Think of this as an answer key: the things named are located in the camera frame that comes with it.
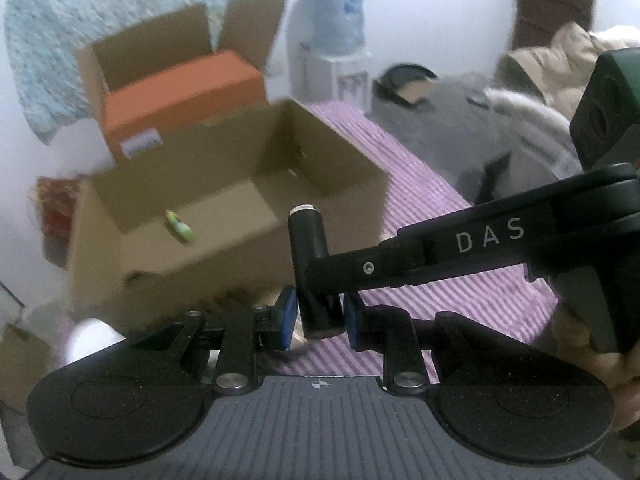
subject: beige blanket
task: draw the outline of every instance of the beige blanket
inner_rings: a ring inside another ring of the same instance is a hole
[[[500,60],[496,76],[508,88],[538,95],[570,120],[598,56],[630,46],[640,46],[640,29],[617,26],[596,33],[567,23],[556,32],[550,46],[508,53]]]

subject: striped tablecloth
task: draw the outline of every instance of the striped tablecloth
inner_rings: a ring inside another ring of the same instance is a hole
[[[313,105],[310,110],[388,171],[383,222],[390,234],[404,225],[469,206],[442,177],[359,110],[338,102]],[[522,266],[361,295],[366,304],[401,306],[419,319],[433,319],[441,310],[459,312],[524,342],[542,331],[556,306],[556,297],[544,281],[526,282]],[[425,358],[435,379],[427,352]],[[265,365],[287,375],[380,375],[382,356],[351,351],[343,334],[310,343],[300,351],[270,354]]]

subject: gray blanket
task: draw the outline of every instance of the gray blanket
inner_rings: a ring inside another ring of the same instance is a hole
[[[216,43],[228,0],[7,0],[4,31],[24,115],[48,143],[91,116],[74,50],[145,18],[205,2]]]

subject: white stand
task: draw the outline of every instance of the white stand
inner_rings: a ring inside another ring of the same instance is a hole
[[[362,51],[351,56],[323,56],[305,50],[305,83],[309,102],[342,101],[368,114],[371,111],[372,55]]]

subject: purple striped cloth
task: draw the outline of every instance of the purple striped cloth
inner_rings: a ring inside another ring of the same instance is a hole
[[[404,225],[444,215],[469,204],[442,177],[408,152],[359,110],[339,102],[309,109],[390,175],[383,224],[389,234]],[[545,327],[556,297],[543,280],[527,283],[522,266],[481,272],[421,286],[361,293],[365,304],[390,304],[412,317],[433,319],[441,310],[459,312],[520,341],[532,341]],[[436,380],[428,352],[425,361]],[[382,356],[350,350],[346,334],[309,343],[302,350],[269,354],[269,368],[287,375],[381,375]]]

